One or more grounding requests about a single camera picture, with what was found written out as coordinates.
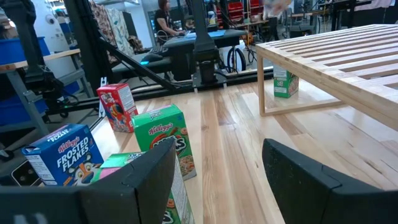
wooden slatted bench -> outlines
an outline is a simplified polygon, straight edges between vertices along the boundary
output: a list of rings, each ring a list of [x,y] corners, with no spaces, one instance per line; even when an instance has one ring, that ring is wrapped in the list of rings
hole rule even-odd
[[[261,116],[346,103],[398,130],[398,25],[369,25],[256,45]],[[337,99],[266,109],[266,58]]]

cereal box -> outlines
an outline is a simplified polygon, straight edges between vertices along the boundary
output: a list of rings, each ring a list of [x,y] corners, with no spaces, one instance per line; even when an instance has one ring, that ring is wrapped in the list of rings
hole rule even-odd
[[[109,84],[97,89],[113,131],[133,132],[132,117],[138,114],[127,83]]]
[[[132,123],[141,151],[148,151],[167,138],[174,138],[184,180],[196,176],[184,115],[175,105],[133,117]]]
[[[104,162],[87,125],[68,124],[24,147],[45,185],[88,185]]]
[[[112,154],[101,166],[101,170],[93,181],[100,180],[116,172],[118,169],[143,155],[143,153],[144,152]],[[165,205],[166,208],[162,224],[195,223],[179,167],[176,157],[172,189],[167,205]]]
[[[289,71],[274,74],[274,96],[289,98],[299,90],[299,78]]]

green cereal box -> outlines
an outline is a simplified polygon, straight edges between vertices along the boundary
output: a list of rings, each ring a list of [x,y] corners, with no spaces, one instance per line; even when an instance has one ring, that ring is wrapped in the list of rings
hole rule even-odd
[[[116,172],[126,164],[129,164],[134,159],[137,159],[144,152],[130,152],[112,154],[101,166],[100,172],[94,178],[94,181],[100,180],[107,175]],[[194,224],[193,213],[185,185],[182,180],[180,165],[176,157],[174,179],[170,191],[169,199],[165,205],[165,213],[162,224]]]
[[[274,74],[274,96],[289,98],[299,90],[299,78],[289,71]]]
[[[133,117],[132,124],[141,151],[148,151],[167,138],[175,139],[175,150],[180,162],[182,177],[196,176],[191,145],[184,114],[175,105],[168,105]]]

blue cereal box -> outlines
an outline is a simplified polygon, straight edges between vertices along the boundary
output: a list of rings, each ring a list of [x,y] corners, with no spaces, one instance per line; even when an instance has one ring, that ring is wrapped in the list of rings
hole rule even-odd
[[[45,185],[88,185],[104,162],[87,125],[68,124],[24,147]]]

black shirt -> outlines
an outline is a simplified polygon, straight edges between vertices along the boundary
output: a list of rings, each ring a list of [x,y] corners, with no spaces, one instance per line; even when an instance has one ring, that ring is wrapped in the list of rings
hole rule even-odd
[[[170,18],[170,15],[167,12],[159,9],[155,13],[155,29],[156,29],[156,32],[158,32],[160,30],[163,30],[162,27],[160,26],[160,24],[157,22],[157,19],[164,19],[166,21],[167,27],[170,28],[170,29],[173,29],[173,22],[172,22],[172,20]]]

